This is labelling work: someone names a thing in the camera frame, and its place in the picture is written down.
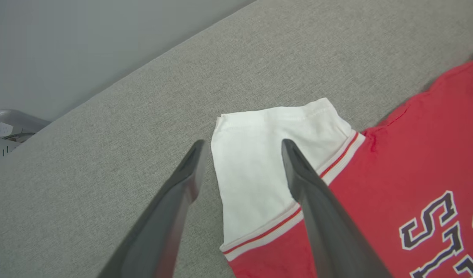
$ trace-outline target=red t-shirt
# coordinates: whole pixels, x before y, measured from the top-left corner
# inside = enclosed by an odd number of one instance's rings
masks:
[[[362,134],[329,188],[390,273],[473,277],[473,61]],[[299,206],[266,227],[222,248],[236,277],[315,277]]]

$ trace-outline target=gray wall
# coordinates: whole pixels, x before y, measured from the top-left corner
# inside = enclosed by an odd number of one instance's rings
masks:
[[[55,120],[249,2],[0,0],[0,109]]]

